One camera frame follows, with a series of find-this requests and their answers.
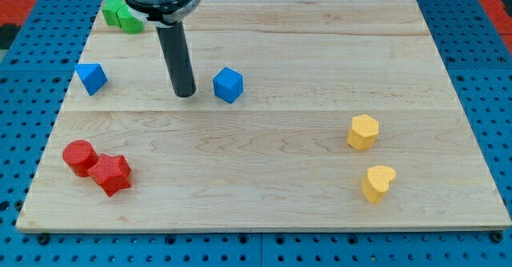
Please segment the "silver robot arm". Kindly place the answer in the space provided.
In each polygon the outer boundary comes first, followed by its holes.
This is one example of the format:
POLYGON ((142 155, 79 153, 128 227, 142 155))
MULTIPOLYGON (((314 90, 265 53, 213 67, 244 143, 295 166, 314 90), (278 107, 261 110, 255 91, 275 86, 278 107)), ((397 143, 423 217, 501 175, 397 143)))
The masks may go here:
POLYGON ((125 0, 138 19, 154 24, 174 94, 188 98, 196 91, 182 21, 201 0, 125 0))

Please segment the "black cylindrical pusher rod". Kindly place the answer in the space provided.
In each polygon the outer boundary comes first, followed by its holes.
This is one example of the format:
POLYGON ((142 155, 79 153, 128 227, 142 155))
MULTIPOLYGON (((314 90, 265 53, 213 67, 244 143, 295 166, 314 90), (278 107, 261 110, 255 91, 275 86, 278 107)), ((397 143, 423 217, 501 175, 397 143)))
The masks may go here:
POLYGON ((192 96, 196 85, 183 24, 178 22, 167 28, 157 27, 156 31, 174 94, 180 98, 192 96))

